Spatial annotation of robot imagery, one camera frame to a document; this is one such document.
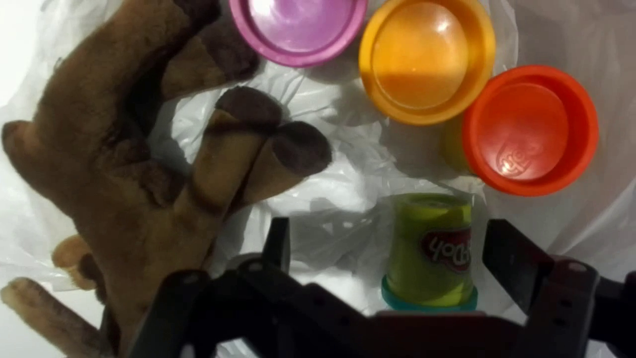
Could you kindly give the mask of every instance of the white surface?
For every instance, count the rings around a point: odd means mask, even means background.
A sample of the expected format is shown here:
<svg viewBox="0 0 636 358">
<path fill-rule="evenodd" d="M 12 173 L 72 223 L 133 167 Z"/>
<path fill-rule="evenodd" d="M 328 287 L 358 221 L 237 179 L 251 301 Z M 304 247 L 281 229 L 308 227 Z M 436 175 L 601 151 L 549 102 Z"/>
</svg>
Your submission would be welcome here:
<svg viewBox="0 0 636 358">
<path fill-rule="evenodd" d="M 30 118 L 46 78 L 96 24 L 116 8 L 116 0 L 0 0 L 0 124 Z M 497 70 L 517 62 L 555 64 L 577 76 L 593 94 L 601 112 L 603 145 L 585 179 L 543 199 L 515 199 L 483 189 L 469 177 L 450 177 L 438 157 L 440 128 L 406 130 L 388 124 L 370 106 L 354 76 L 354 52 L 318 70 L 283 70 L 267 66 L 249 82 L 279 98 L 291 120 L 310 122 L 334 144 L 336 161 L 326 173 L 304 185 L 237 215 L 221 235 L 219 261 L 259 251 L 273 215 L 294 219 L 294 277 L 318 281 L 364 313 L 382 309 L 378 279 L 388 257 L 390 219 L 384 197 L 402 191 L 440 191 L 438 183 L 467 189 L 481 207 L 475 227 L 475 257 L 481 253 L 487 217 L 511 219 L 541 247 L 599 267 L 612 279 L 636 267 L 634 177 L 636 165 L 636 12 L 622 0 L 491 0 L 497 36 L 505 52 Z M 191 159 L 199 134 L 221 92 L 207 92 L 179 104 L 171 136 L 183 157 Z M 175 147 L 159 144 L 163 159 L 175 159 Z M 74 227 L 46 201 L 34 195 L 0 153 L 0 285 L 18 275 L 46 283 L 64 303 L 92 323 L 100 321 L 94 297 L 70 289 L 68 279 L 50 265 L 50 251 Z M 483 267 L 475 267 L 481 291 L 479 307 L 491 315 L 521 321 Z M 0 305 L 0 356 L 60 356 Z"/>
</svg>

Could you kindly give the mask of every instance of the glove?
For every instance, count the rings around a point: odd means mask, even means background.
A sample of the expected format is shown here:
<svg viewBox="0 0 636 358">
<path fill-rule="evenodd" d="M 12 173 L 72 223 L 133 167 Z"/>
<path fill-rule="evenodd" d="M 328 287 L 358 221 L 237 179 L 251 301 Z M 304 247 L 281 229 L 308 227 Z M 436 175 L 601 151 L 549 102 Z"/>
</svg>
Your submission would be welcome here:
<svg viewBox="0 0 636 358">
<path fill-rule="evenodd" d="M 157 104 L 253 76 L 257 56 L 213 0 L 124 0 L 52 76 L 32 122 L 2 130 L 16 171 L 74 219 L 54 263 L 106 301 L 102 330 L 38 283 L 2 301 L 68 356 L 126 356 L 161 281 L 203 269 L 227 217 L 330 163 L 330 145 L 251 88 L 221 96 L 189 173 L 151 159 Z"/>
</svg>

